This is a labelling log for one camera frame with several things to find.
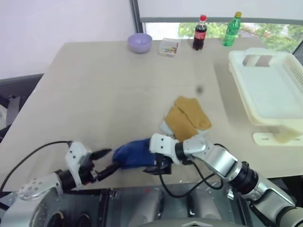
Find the red bottle cap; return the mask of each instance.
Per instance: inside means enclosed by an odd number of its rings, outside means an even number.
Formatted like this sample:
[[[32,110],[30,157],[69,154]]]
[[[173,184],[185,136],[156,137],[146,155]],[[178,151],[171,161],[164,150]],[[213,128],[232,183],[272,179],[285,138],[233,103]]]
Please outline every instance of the red bottle cap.
[[[206,16],[205,16],[205,15],[201,15],[201,16],[200,16],[200,20],[201,20],[201,21],[206,21]]]

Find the purple bowl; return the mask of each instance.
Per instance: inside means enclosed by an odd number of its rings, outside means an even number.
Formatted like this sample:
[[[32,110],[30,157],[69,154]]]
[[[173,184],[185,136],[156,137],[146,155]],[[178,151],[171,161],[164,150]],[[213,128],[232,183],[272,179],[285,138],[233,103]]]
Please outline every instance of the purple bowl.
[[[136,33],[128,37],[128,47],[135,53],[146,53],[151,49],[152,37],[145,33]]]

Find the green plastic bottle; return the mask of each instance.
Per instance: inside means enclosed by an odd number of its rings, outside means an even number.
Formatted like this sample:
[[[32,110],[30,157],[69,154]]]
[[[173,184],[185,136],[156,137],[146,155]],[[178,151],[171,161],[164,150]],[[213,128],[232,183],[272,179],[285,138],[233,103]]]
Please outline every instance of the green plastic bottle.
[[[225,38],[223,40],[224,46],[232,46],[235,41],[241,25],[241,15],[241,12],[236,12],[235,17],[228,23]]]

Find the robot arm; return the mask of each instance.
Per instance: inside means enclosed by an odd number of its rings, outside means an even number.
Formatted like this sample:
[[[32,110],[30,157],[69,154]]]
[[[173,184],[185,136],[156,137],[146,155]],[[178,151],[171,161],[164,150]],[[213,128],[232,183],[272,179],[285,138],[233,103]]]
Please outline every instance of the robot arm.
[[[208,142],[201,135],[183,142],[154,134],[150,151],[169,157],[173,163],[198,158],[241,197],[250,203],[251,210],[267,226],[303,227],[303,209],[296,208],[292,199],[279,187],[240,162],[226,148]]]
[[[80,142],[71,143],[65,156],[68,170],[59,170],[23,185],[16,201],[6,211],[1,227],[45,226],[46,204],[71,189],[82,189],[84,184],[101,181],[120,168],[119,163],[113,163],[101,172],[94,170],[92,161],[108,152],[110,149],[92,153]]]

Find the white basket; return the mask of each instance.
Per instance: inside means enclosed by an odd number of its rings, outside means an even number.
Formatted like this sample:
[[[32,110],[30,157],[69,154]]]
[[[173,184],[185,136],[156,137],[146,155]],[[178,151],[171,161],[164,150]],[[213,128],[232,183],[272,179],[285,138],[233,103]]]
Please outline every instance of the white basket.
[[[303,145],[303,66],[290,53],[250,48],[229,53],[233,74],[250,121],[279,133],[255,133],[260,145]]]

